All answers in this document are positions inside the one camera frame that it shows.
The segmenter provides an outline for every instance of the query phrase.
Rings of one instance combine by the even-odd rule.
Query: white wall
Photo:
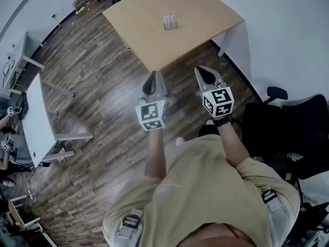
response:
[[[8,12],[13,12],[21,1],[0,0],[0,19],[3,17],[8,19]],[[62,14],[70,14],[74,10],[73,2],[74,0],[29,0],[0,41],[1,69],[7,61],[7,52],[12,51],[11,45],[17,43],[24,32],[28,31],[31,35],[43,41],[58,24],[56,19],[51,16],[56,13],[61,14],[57,15],[57,19],[61,21],[66,17]],[[3,74],[0,71],[0,82],[2,80]],[[9,95],[9,92],[0,89],[0,95],[2,94]]]
[[[329,99],[329,0],[221,1],[245,19],[226,53],[263,100],[268,86]]]

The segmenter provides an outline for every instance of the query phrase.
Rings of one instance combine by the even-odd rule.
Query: person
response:
[[[250,158],[229,116],[176,141],[149,135],[144,176],[128,182],[103,220],[111,247],[279,247],[299,212],[297,190]]]
[[[18,135],[18,128],[15,130],[12,127],[6,127],[11,116],[7,114],[2,119],[0,119],[0,143],[2,141],[7,141],[11,139],[13,141],[13,147],[10,147],[6,152],[0,149],[0,170],[2,171],[0,177],[6,177],[13,172],[30,172],[31,157],[28,152],[25,137],[23,135]]]

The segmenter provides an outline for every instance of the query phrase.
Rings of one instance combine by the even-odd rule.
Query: red string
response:
[[[235,231],[232,230],[232,228],[229,225],[227,225],[226,223],[224,223],[224,225],[226,226],[227,229],[229,229],[234,234],[236,238],[239,238],[238,235],[235,233]]]

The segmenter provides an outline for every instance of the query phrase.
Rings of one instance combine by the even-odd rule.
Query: wooden floor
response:
[[[43,79],[67,89],[125,49],[101,14],[109,6],[107,0],[79,19],[72,16],[47,40],[34,57],[46,66]],[[256,102],[241,77],[217,53],[206,43],[162,72],[170,92],[166,151],[175,146],[178,136],[197,137],[198,129],[210,118],[195,94],[196,65],[220,72],[232,89],[235,117],[241,117],[246,103]],[[40,70],[29,66],[26,75],[36,72]],[[127,51],[79,83],[73,89],[75,98],[62,96],[53,104],[52,109],[59,112],[51,115],[57,133],[95,134],[89,141],[66,142],[66,149],[76,154],[49,168],[39,167],[39,177],[32,179],[36,202],[30,200],[25,210],[41,217],[41,224],[59,246],[107,246],[102,235],[104,214],[125,182],[144,168],[148,139],[138,123],[135,105],[138,84],[147,73],[138,57]],[[57,96],[47,90],[48,105]],[[3,191],[4,197],[26,194],[33,175],[38,173],[18,173],[16,187]]]

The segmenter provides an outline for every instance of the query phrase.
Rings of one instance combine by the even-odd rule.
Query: beige t-shirt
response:
[[[227,223],[248,235],[258,247],[272,246],[262,191],[268,187],[286,199],[294,221],[298,192],[269,166],[247,158],[236,168],[225,157],[221,138],[206,135],[176,147],[160,183],[144,177],[118,194],[103,222],[111,247],[116,224],[135,208],[144,211],[139,246],[175,247],[206,223]]]

